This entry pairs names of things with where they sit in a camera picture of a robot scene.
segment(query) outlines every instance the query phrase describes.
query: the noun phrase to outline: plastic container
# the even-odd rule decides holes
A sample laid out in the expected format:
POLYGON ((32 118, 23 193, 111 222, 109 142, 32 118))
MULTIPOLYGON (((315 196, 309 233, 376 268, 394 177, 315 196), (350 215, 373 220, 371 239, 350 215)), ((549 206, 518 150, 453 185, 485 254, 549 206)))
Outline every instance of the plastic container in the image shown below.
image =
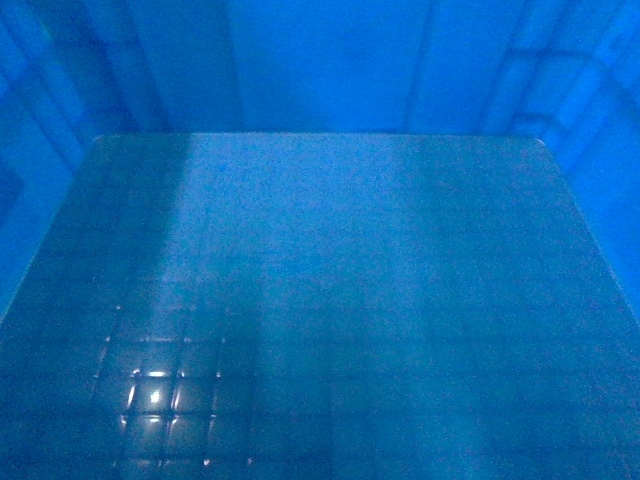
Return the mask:
POLYGON ((640 305, 640 5, 0 5, 0 309, 101 134, 510 134, 556 155, 640 305))

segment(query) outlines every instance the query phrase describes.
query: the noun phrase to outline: grid pattern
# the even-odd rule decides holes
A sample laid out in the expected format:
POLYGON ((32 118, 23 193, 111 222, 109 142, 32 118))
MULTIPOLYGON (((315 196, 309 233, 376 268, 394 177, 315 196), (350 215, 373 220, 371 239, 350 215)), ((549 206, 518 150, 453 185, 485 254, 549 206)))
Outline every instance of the grid pattern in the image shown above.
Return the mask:
POLYGON ((2 478, 634 478, 638 329, 546 150, 99 140, 2 324, 2 478))

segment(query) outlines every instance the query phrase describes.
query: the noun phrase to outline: glossy surface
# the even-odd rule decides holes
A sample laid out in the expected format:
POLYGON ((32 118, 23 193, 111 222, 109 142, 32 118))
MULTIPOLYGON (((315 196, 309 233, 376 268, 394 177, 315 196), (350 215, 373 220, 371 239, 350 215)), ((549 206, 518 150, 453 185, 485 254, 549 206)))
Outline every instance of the glossy surface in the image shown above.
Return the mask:
POLYGON ((638 328, 539 142, 101 139, 0 337, 0 477, 634 478, 638 328))
POLYGON ((0 2, 0 315, 96 136, 229 131, 541 138, 640 311, 637 0, 284 5, 0 2))

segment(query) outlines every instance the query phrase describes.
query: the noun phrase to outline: blue plastic surface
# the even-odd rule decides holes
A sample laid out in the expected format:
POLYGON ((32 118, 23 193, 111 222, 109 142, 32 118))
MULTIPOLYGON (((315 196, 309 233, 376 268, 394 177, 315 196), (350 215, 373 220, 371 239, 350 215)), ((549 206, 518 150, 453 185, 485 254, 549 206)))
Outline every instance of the blue plastic surface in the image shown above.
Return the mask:
POLYGON ((0 305, 101 134, 391 131, 541 138, 640 306, 634 0, 4 0, 0 305))
POLYGON ((639 381, 538 141, 114 136, 0 326, 0 478, 633 479, 639 381))
POLYGON ((0 163, 0 225, 7 219, 23 188, 20 177, 0 163))

